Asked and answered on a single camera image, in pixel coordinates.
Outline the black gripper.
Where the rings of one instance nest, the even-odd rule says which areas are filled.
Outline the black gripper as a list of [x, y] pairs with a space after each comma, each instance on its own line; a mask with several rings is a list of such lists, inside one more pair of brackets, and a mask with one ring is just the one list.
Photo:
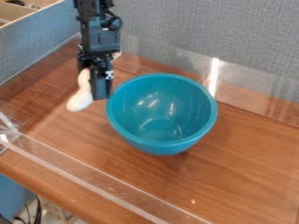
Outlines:
[[120, 52], [123, 20], [113, 13], [79, 14], [81, 43], [79, 45], [79, 69], [95, 67], [100, 75], [91, 73], [93, 100], [109, 97], [113, 82], [113, 54]]

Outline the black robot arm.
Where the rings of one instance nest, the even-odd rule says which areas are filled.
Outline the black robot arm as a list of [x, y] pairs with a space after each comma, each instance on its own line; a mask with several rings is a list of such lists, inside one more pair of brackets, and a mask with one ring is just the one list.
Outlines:
[[73, 0], [80, 23], [77, 68], [89, 70], [93, 100], [109, 97], [113, 83], [113, 54], [120, 52], [123, 20], [109, 8], [113, 0]]

